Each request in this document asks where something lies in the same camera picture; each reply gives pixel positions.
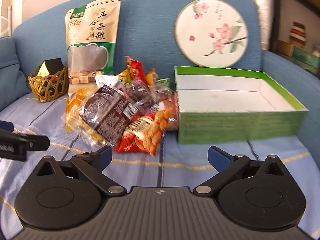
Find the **sofa armrest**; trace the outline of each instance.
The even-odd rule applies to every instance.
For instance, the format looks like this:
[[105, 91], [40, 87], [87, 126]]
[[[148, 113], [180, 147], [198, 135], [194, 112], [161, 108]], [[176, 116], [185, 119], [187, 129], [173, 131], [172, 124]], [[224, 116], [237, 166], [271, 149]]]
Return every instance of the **sofa armrest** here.
[[269, 51], [263, 51], [262, 69], [308, 108], [309, 113], [299, 130], [298, 138], [320, 167], [320, 80]]

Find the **yellow stripe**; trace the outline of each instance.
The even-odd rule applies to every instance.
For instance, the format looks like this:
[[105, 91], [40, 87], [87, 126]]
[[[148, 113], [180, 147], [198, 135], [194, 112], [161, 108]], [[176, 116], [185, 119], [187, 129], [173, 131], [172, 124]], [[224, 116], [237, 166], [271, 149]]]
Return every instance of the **yellow stripe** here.
[[[126, 165], [144, 165], [144, 166], [162, 167], [161, 163], [158, 163], [158, 162], [144, 162], [144, 161], [140, 161], [140, 160], [126, 161], [126, 160], [112, 159], [112, 162], [126, 164]], [[188, 169], [188, 170], [193, 170], [193, 171], [204, 171], [204, 170], [214, 170], [215, 169], [211, 165], [190, 167], [190, 166], [186, 166], [182, 163], [164, 163], [163, 167], [165, 167], [165, 168], [182, 168], [182, 169]]]
[[14, 207], [13, 207], [12, 205], [10, 205], [10, 204], [8, 203], [8, 201], [6, 201], [6, 200], [4, 199], [4, 197], [2, 197], [1, 195], [0, 195], [0, 200], [4, 203], [5, 206], [7, 206], [8, 208], [10, 208], [13, 213], [16, 212], [16, 210], [14, 209]]
[[182, 163], [164, 163], [163, 166], [165, 168], [181, 168], [181, 169], [188, 169], [192, 171], [205, 171], [205, 170], [215, 170], [215, 168], [211, 165], [203, 165], [203, 166], [186, 166]]
[[[23, 132], [29, 132], [29, 133], [32, 133], [32, 134], [36, 135], [35, 132], [33, 132], [33, 131], [29, 130], [29, 129], [25, 129]], [[75, 149], [75, 148], [70, 148], [68, 146], [65, 146], [65, 145], [62, 145], [62, 144], [58, 144], [58, 143], [50, 143], [50, 145], [56, 146], [56, 147], [61, 147], [63, 149], [70, 150], [70, 151], [77, 152], [77, 153], [84, 153], [84, 151], [81, 151], [81, 150], [78, 150], [78, 149]], [[289, 157], [289, 158], [286, 158], [286, 159], [282, 159], [282, 162], [283, 163], [289, 163], [289, 162], [292, 162], [292, 161], [296, 161], [296, 160], [305, 158], [305, 157], [307, 157], [309, 155], [310, 155], [309, 152], [305, 152], [305, 153], [302, 153], [302, 154], [299, 154], [299, 155], [296, 155], [296, 156], [292, 156], [292, 157]], [[112, 161], [115, 162], [115, 163], [122, 163], [122, 164], [127, 164], [127, 165], [144, 165], [144, 166], [161, 167], [161, 163], [157, 163], [157, 162], [144, 162], [144, 161], [139, 161], [139, 160], [137, 160], [137, 161], [124, 161], [124, 160], [120, 160], [120, 159], [113, 159]], [[186, 166], [186, 165], [184, 165], [182, 163], [164, 163], [163, 166], [165, 168], [183, 168], [183, 169], [189, 169], [189, 170], [193, 170], [193, 171], [214, 170], [214, 167], [212, 167], [211, 165], [189, 167], [189, 166]]]
[[34, 134], [34, 135], [37, 135], [35, 132], [33, 132], [33, 131], [29, 130], [29, 129], [25, 129], [25, 130], [23, 130], [22, 132], [23, 132], [23, 133], [24, 133], [24, 132], [29, 132], [29, 133], [32, 133], [32, 134]]
[[66, 149], [66, 150], [70, 150], [70, 151], [73, 151], [73, 152], [77, 152], [77, 153], [85, 153], [84, 151], [80, 151], [80, 150], [75, 149], [75, 148], [70, 148], [68, 146], [65, 146], [65, 145], [62, 145], [62, 144], [59, 144], [59, 143], [50, 143], [50, 145], [56, 146], [56, 147], [60, 147], [60, 148]]
[[309, 155], [310, 155], [309, 152], [302, 153], [302, 154], [299, 154], [299, 155], [296, 155], [296, 156], [292, 156], [292, 157], [283, 159], [282, 162], [283, 163], [289, 163], [289, 162], [292, 162], [292, 161], [296, 161], [296, 160], [302, 159], [302, 158], [307, 157]]
[[140, 160], [136, 160], [136, 161], [125, 161], [125, 160], [119, 160], [119, 159], [112, 159], [112, 162], [114, 162], [114, 163], [126, 164], [126, 165], [144, 165], [144, 166], [161, 167], [161, 163], [157, 163], [157, 162], [144, 162], [144, 161], [140, 161]]
[[320, 228], [318, 228], [318, 230], [311, 235], [311, 237], [314, 239], [318, 239], [319, 236], [320, 236]]
[[[23, 99], [33, 99], [33, 100], [37, 100], [36, 98], [23, 98]], [[51, 101], [61, 101], [61, 99], [54, 99], [54, 100], [51, 100]]]

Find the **woven basket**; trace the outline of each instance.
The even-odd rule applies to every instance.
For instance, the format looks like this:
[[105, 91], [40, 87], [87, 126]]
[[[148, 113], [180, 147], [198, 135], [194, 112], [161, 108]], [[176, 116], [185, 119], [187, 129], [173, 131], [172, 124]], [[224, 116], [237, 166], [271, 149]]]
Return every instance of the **woven basket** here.
[[58, 71], [55, 75], [45, 77], [29, 77], [29, 85], [32, 92], [39, 102], [49, 102], [54, 100], [68, 91], [68, 69]]

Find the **red snack bag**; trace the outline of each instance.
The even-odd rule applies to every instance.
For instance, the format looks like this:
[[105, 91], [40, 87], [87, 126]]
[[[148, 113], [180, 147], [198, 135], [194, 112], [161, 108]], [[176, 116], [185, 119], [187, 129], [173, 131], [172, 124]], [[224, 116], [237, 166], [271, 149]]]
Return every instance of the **red snack bag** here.
[[127, 56], [127, 68], [129, 69], [131, 79], [139, 77], [146, 85], [148, 85], [144, 78], [143, 65], [140, 61]]
[[167, 128], [172, 109], [155, 114], [135, 116], [125, 129], [114, 152], [145, 152], [155, 157], [158, 145]]

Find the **open box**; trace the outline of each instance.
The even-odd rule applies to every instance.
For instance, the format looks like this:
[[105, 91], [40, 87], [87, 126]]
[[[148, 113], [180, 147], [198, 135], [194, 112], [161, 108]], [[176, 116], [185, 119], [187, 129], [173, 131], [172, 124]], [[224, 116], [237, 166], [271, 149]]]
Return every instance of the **open box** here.
[[175, 78], [180, 143], [290, 136], [308, 111], [264, 72], [176, 67]]

